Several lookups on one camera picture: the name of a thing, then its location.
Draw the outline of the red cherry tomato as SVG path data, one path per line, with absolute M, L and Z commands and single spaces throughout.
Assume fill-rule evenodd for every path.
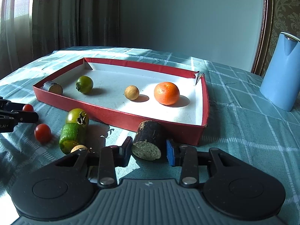
M 48 143 L 52 139 L 50 127 L 44 123 L 36 126 L 34 136 L 40 143 Z
M 31 104 L 25 104 L 22 108 L 22 111 L 34 112 L 34 108 Z

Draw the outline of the dark sugarcane piece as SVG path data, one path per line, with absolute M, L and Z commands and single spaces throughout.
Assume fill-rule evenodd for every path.
M 57 95 L 63 94 L 62 86 L 60 86 L 58 83 L 55 83 L 53 81 L 46 81 L 43 85 L 43 90 Z
M 143 121 L 139 124 L 132 147 L 132 154 L 146 161 L 166 158 L 166 130 L 158 122 Z

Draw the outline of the green cucumber chunk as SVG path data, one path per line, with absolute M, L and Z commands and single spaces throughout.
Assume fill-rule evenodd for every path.
M 64 124 L 59 139 L 61 151 L 68 155 L 76 145 L 84 144 L 85 136 L 85 129 L 78 123 L 71 122 Z

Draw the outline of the green tomato with stem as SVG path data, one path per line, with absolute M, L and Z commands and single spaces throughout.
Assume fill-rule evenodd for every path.
M 86 130 L 89 126 L 89 115 L 83 109 L 72 109 L 67 114 L 66 123 L 77 123 Z

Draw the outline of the red cardboard tray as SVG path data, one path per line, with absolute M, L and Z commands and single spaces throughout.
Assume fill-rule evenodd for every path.
M 84 110 L 89 118 L 132 132 L 160 123 L 181 143 L 197 146 L 209 118 L 203 73 L 121 59 L 81 58 L 34 86 L 41 102 Z

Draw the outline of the orange tangerine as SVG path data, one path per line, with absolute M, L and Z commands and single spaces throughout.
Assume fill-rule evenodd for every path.
M 179 97 L 179 88 L 172 82 L 161 82 L 154 88 L 154 98 L 162 105 L 173 105 Z

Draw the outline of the tan round longan fruit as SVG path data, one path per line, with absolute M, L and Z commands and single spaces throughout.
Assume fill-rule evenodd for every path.
M 124 96 L 128 100 L 136 100 L 139 97 L 139 89 L 135 85 L 129 85 L 125 90 L 124 90 Z

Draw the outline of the dark green tomato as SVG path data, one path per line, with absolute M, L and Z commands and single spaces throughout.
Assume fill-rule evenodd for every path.
M 94 82 L 88 76 L 81 76 L 76 81 L 76 89 L 82 94 L 89 94 L 93 89 Z

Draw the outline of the small tan fruit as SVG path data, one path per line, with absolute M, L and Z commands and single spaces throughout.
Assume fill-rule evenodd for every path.
M 76 145 L 71 149 L 71 153 L 73 153 L 77 150 L 89 150 L 89 149 L 84 145 Z

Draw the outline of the brown patterned curtain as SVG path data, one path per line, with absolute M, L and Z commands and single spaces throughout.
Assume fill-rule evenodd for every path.
M 1 0 L 1 76 L 52 51 L 119 44 L 119 0 Z

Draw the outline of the blue electric kettle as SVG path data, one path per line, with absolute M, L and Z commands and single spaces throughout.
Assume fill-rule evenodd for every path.
M 291 111 L 299 94 L 299 38 L 281 32 L 260 86 L 262 95 L 275 106 Z

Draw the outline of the dark wooden door frame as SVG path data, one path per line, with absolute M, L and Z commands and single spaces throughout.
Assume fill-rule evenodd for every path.
M 271 42 L 275 0 L 263 0 L 262 22 L 259 34 L 258 46 L 251 72 L 262 75 L 266 63 L 267 53 Z

